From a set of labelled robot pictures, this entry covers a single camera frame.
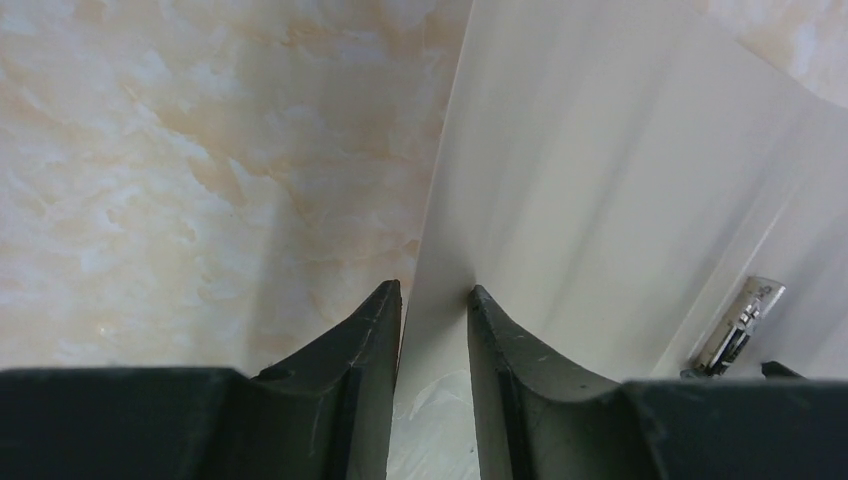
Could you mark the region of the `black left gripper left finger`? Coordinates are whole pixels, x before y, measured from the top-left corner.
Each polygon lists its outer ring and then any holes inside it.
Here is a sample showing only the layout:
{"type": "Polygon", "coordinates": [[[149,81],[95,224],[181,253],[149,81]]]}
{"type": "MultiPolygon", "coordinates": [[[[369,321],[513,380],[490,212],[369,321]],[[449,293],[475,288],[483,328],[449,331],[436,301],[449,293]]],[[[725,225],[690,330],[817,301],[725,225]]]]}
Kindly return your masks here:
{"type": "Polygon", "coordinates": [[[402,296],[248,377],[228,367],[7,369],[5,479],[382,479],[402,296]]]}

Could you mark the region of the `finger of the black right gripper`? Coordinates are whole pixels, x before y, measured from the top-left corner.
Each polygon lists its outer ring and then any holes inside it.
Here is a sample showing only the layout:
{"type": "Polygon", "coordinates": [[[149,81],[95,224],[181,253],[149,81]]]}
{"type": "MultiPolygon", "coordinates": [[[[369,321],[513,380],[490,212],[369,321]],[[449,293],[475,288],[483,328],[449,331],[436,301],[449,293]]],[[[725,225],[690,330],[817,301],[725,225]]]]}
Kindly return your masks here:
{"type": "Polygon", "coordinates": [[[803,375],[778,361],[763,362],[760,371],[767,379],[804,379],[803,375]]]}

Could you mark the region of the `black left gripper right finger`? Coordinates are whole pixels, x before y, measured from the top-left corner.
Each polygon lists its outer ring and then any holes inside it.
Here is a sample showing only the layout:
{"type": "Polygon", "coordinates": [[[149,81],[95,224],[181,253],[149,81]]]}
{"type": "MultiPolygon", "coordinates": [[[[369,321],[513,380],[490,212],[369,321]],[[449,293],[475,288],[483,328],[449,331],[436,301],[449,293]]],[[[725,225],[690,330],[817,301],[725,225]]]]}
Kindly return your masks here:
{"type": "Polygon", "coordinates": [[[801,377],[618,383],[467,304],[485,479],[843,479],[847,385],[801,377]]]}

